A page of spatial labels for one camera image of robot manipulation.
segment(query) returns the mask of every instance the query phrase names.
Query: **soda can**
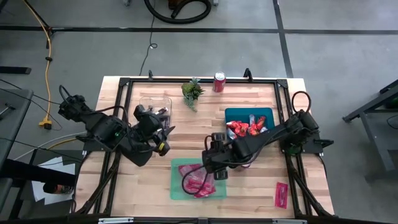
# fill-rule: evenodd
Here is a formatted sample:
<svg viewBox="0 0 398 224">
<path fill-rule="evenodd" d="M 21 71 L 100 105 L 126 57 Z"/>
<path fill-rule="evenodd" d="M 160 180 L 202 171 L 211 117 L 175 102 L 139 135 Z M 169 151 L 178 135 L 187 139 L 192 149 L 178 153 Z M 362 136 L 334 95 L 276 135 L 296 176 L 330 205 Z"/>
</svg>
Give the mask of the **soda can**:
<svg viewBox="0 0 398 224">
<path fill-rule="evenodd" d="M 226 76 L 224 72 L 217 72 L 214 75 L 213 91 L 216 93 L 222 92 L 224 90 L 224 85 L 226 82 Z"/>
</svg>

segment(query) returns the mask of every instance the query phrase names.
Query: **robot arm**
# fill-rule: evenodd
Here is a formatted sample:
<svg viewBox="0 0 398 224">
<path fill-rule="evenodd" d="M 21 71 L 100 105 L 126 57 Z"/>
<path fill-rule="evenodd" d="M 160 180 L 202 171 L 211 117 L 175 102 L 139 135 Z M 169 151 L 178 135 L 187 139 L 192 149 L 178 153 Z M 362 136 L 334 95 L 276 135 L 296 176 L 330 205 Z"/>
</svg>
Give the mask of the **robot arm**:
<svg viewBox="0 0 398 224">
<path fill-rule="evenodd" d="M 167 135 L 174 127 L 164 129 L 160 115 L 146 111 L 142 105 L 136 106 L 134 110 L 134 116 L 139 121 L 134 126 L 116 116 L 102 113 L 116 107 L 123 109 L 127 118 L 122 106 L 94 111 L 85 104 L 84 97 L 69 95 L 61 103 L 58 113 L 68 120 L 85 123 L 85 139 L 94 139 L 105 151 L 121 150 L 137 166 L 145 165 L 153 152 L 166 155 L 170 149 L 166 142 Z"/>
<path fill-rule="evenodd" d="M 286 122 L 257 136 L 245 136 L 223 144 L 223 133 L 213 133 L 209 150 L 202 152 L 203 164 L 208 173 L 214 173 L 216 180 L 227 179 L 227 167 L 236 168 L 256 159 L 261 149 L 280 140 L 280 146 L 287 151 L 300 149 L 307 139 L 318 133 L 318 124 L 310 113 L 300 110 Z"/>
</svg>

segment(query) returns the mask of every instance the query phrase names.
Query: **black hose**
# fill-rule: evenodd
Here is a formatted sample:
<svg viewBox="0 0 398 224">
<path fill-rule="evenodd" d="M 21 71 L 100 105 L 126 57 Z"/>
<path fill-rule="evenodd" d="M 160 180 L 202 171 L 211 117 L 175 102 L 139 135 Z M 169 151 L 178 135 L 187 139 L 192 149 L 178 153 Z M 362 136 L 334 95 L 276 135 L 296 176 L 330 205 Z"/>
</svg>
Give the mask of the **black hose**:
<svg viewBox="0 0 398 224">
<path fill-rule="evenodd" d="M 198 2 L 202 2 L 203 4 L 206 5 L 206 10 L 200 14 L 199 16 L 195 16 L 192 18 L 188 18 L 188 19 L 176 19 L 175 17 L 180 13 L 181 9 L 188 3 L 194 2 L 194 1 L 198 1 Z M 177 7 L 174 9 L 171 18 L 165 17 L 160 15 L 150 4 L 149 0 L 144 0 L 145 5 L 147 6 L 149 12 L 154 15 L 156 18 L 158 18 L 159 20 L 169 23 L 169 24 L 190 24 L 193 22 L 198 22 L 202 19 L 204 19 L 211 11 L 211 3 L 209 2 L 209 0 L 183 0 L 182 2 L 180 2 Z"/>
</svg>

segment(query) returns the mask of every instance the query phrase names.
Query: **teal tray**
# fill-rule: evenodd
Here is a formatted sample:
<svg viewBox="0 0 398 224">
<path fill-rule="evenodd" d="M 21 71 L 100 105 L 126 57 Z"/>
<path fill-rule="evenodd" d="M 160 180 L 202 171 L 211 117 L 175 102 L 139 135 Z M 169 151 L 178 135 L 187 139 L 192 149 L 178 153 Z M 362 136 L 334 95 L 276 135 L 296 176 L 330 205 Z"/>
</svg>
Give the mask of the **teal tray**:
<svg viewBox="0 0 398 224">
<path fill-rule="evenodd" d="M 274 115 L 272 114 L 271 108 L 226 108 L 225 123 L 230 121 L 249 123 L 250 114 L 253 114 L 256 117 L 256 122 L 261 116 L 265 116 L 266 128 L 272 129 L 275 127 Z"/>
<path fill-rule="evenodd" d="M 180 165 L 202 164 L 201 159 L 173 159 L 171 164 L 171 181 L 170 181 L 170 198 L 173 200 L 208 200 L 208 199 L 224 199 L 226 198 L 226 181 L 215 181 L 216 192 L 205 198 L 194 198 L 192 195 L 185 193 L 181 187 L 182 176 L 178 171 Z"/>
</svg>

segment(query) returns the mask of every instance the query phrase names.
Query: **potted plant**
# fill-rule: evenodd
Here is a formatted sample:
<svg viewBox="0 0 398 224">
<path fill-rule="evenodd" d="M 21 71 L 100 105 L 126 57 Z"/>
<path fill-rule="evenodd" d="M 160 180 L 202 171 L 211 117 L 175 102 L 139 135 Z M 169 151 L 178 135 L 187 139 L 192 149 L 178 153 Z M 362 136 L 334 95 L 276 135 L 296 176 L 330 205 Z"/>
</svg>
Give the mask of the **potted plant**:
<svg viewBox="0 0 398 224">
<path fill-rule="evenodd" d="M 198 84 L 199 81 L 200 79 L 193 77 L 189 83 L 184 83 L 181 86 L 184 103 L 194 112 L 197 112 L 197 109 L 195 108 L 195 100 L 197 100 L 204 92 Z"/>
</svg>

